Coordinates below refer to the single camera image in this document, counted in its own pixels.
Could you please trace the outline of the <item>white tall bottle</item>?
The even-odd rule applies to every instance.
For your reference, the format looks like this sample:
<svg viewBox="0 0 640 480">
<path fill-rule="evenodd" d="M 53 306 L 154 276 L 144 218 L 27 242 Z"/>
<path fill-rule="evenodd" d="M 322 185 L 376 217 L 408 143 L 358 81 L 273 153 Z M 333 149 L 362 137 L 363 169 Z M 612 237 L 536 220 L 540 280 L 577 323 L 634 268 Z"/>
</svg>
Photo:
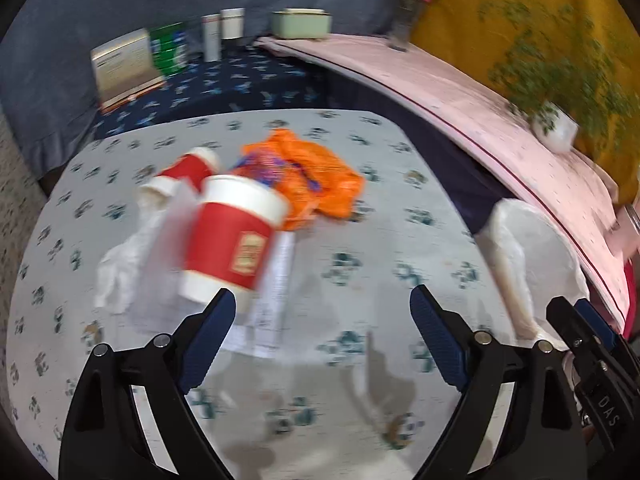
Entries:
<svg viewBox="0 0 640 480">
<path fill-rule="evenodd" d="M 220 15 L 207 14 L 202 17 L 203 54 L 206 63 L 220 60 Z"/>
</svg>

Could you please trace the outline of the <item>white tissue paper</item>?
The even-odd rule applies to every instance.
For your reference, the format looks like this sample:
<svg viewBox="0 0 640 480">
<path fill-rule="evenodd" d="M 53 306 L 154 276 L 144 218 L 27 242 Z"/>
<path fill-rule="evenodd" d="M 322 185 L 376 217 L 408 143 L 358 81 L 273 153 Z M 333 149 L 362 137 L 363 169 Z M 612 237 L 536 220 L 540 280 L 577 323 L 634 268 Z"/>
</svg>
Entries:
<svg viewBox="0 0 640 480">
<path fill-rule="evenodd" d="M 138 227 L 96 269 L 93 305 L 140 333 L 171 333 L 180 323 L 178 284 L 198 212 L 198 194 L 180 181 L 169 196 L 140 190 Z"/>
</svg>

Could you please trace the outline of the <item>red paper cup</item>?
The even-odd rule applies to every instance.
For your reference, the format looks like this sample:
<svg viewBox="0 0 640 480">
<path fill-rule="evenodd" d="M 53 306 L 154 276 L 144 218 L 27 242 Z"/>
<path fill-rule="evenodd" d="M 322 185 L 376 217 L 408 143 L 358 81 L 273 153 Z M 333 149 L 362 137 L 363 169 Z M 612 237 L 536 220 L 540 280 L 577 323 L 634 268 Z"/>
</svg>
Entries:
<svg viewBox="0 0 640 480">
<path fill-rule="evenodd" d="M 236 310 L 247 311 L 289 209 L 281 193 L 256 180 L 234 174 L 207 178 L 186 245 L 179 295 L 209 304 L 225 288 L 235 296 Z"/>
<path fill-rule="evenodd" d="M 220 159 L 214 150 L 205 146 L 192 148 L 140 186 L 138 205 L 141 208 L 162 209 L 183 183 L 199 193 L 204 181 L 219 174 L 221 168 Z"/>
</svg>

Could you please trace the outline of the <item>panda print tablecloth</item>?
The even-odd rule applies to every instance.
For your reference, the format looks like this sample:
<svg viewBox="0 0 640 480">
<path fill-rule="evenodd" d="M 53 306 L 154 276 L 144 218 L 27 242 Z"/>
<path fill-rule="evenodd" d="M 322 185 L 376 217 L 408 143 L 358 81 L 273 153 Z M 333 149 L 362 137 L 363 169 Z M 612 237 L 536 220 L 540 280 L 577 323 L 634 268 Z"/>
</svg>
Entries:
<svg viewBox="0 0 640 480">
<path fill-rule="evenodd" d="M 239 479 L 408 479 L 459 401 L 409 302 L 515 335 L 420 119 L 260 110 L 122 133 L 68 164 L 18 270 L 8 337 L 18 435 L 52 476 L 90 360 L 163 349 L 224 292 L 184 384 Z"/>
</svg>

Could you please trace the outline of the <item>green carton box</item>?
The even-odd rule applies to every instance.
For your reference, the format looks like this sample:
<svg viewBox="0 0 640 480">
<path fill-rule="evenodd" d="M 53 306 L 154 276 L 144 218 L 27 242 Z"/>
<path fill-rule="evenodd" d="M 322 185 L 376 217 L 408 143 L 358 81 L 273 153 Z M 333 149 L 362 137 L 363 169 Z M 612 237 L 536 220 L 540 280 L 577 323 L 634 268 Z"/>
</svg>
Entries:
<svg viewBox="0 0 640 480">
<path fill-rule="evenodd" d="M 179 73 L 188 65 L 186 24 L 172 23 L 149 31 L 154 66 L 165 76 Z"/>
</svg>

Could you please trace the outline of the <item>navy print cloth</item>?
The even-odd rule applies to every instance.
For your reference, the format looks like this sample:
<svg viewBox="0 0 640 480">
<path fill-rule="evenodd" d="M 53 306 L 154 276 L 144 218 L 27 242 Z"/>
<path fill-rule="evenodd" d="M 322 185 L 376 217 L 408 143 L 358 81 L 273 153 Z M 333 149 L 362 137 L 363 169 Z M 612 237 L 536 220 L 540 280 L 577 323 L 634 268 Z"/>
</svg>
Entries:
<svg viewBox="0 0 640 480">
<path fill-rule="evenodd" d="M 116 110 L 97 114 L 89 128 L 89 139 L 103 140 L 193 117 L 328 105 L 328 77 L 321 68 L 299 58 L 248 48 L 218 62 L 191 63 L 168 77 L 163 87 Z"/>
</svg>

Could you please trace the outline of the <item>blue sofa cover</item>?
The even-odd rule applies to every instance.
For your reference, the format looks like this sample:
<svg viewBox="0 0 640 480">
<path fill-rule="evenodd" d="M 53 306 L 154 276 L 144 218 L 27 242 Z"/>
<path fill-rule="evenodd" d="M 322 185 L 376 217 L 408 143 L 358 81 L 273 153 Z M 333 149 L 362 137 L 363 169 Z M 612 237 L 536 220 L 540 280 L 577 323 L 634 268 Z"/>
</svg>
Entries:
<svg viewBox="0 0 640 480">
<path fill-rule="evenodd" d="M 319 8 L 338 34 L 390 28 L 393 0 L 26 0 L 1 40 L 1 104 L 36 178 L 65 164 L 96 116 L 92 49 L 142 27 L 245 11 L 246 36 L 262 36 L 285 8 Z"/>
</svg>

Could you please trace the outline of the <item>white plant pot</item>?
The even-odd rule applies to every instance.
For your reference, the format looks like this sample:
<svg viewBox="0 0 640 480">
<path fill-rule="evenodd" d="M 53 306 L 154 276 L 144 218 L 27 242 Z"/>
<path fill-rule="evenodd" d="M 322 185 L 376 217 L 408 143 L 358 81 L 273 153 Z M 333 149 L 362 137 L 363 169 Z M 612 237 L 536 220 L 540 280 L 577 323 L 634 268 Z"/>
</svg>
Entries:
<svg viewBox="0 0 640 480">
<path fill-rule="evenodd" d="M 578 133 L 578 123 L 553 103 L 544 102 L 532 119 L 536 139 L 553 154 L 569 153 Z"/>
</svg>

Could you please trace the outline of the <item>orange plastic wrapper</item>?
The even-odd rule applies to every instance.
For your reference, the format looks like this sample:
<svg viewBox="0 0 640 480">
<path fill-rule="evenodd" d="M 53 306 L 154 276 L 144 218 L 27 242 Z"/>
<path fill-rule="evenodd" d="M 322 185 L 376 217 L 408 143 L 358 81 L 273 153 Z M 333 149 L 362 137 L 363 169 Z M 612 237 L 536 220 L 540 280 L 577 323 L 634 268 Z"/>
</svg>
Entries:
<svg viewBox="0 0 640 480">
<path fill-rule="evenodd" d="M 364 188 L 363 177 L 343 159 L 287 128 L 273 129 L 266 140 L 244 145 L 231 172 L 267 185 L 288 200 L 285 231 L 303 228 L 317 214 L 347 219 Z"/>
</svg>

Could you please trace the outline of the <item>green tin box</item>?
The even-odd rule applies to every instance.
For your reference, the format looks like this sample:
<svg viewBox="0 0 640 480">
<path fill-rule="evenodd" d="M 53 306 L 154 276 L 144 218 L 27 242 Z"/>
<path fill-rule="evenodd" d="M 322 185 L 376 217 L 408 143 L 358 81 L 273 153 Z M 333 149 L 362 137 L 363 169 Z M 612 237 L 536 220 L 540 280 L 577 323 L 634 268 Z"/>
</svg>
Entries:
<svg viewBox="0 0 640 480">
<path fill-rule="evenodd" d="M 329 36 L 332 15 L 322 9 L 288 8 L 274 11 L 271 30 L 279 39 L 320 40 Z"/>
</svg>

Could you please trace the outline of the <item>yellow curtain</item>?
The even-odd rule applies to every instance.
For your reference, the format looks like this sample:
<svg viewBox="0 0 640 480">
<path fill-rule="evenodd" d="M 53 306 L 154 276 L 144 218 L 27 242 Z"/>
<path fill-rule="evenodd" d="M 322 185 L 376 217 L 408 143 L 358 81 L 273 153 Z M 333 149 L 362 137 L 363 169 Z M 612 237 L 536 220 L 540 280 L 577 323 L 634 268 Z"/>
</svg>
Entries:
<svg viewBox="0 0 640 480">
<path fill-rule="evenodd" d="M 639 34 L 617 0 L 434 0 L 412 42 L 502 96 L 552 100 L 580 123 L 578 148 L 630 203 L 639 183 L 639 117 L 611 115 L 639 93 Z"/>
</svg>

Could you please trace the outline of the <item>white paper receipt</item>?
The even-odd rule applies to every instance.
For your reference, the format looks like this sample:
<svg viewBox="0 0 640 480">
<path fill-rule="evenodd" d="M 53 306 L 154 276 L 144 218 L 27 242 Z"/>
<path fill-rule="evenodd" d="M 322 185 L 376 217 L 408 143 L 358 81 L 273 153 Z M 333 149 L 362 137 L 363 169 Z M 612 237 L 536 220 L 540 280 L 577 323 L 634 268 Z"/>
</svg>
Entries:
<svg viewBox="0 0 640 480">
<path fill-rule="evenodd" d="M 245 314 L 238 314 L 222 344 L 224 350 L 272 359 L 279 350 L 295 252 L 295 233 L 279 232 L 273 240 L 256 295 Z"/>
</svg>

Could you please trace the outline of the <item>white jar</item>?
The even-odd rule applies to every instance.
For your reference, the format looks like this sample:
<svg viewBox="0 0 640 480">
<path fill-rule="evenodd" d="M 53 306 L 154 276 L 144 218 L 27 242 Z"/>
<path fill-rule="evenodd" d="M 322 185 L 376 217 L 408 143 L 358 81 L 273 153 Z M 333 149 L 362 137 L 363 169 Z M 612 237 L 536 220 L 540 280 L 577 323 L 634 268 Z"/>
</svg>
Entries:
<svg viewBox="0 0 640 480">
<path fill-rule="evenodd" d="M 220 11 L 221 39 L 224 41 L 239 40 L 244 32 L 243 8 L 222 9 Z"/>
</svg>

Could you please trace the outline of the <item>trash bin with white bag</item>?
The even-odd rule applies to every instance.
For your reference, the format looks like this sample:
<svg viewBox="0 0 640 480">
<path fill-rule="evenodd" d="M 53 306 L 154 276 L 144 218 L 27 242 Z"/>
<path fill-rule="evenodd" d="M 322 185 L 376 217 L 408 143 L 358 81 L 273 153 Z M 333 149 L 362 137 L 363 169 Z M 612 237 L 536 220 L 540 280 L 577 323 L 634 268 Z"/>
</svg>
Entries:
<svg viewBox="0 0 640 480">
<path fill-rule="evenodd" d="M 555 349 L 567 345 L 547 321 L 548 303 L 570 304 L 590 297 L 578 255 L 567 237 L 536 207 L 500 200 L 475 235 L 518 335 L 532 344 L 544 339 Z"/>
</svg>

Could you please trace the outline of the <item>pink tablecloth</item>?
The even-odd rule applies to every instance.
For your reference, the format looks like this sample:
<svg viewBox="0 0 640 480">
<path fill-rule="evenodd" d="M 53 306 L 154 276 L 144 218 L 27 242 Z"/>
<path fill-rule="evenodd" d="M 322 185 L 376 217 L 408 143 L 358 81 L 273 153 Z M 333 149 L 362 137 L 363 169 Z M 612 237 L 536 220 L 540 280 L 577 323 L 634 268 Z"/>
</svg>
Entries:
<svg viewBox="0 0 640 480">
<path fill-rule="evenodd" d="M 629 325 L 624 259 L 604 238 L 615 222 L 612 198 L 585 156 L 550 152 L 508 112 L 502 96 L 417 47 L 397 51 L 382 37 L 340 34 L 325 40 L 260 37 L 255 44 L 364 84 L 435 126 L 564 233 L 613 326 Z"/>
</svg>

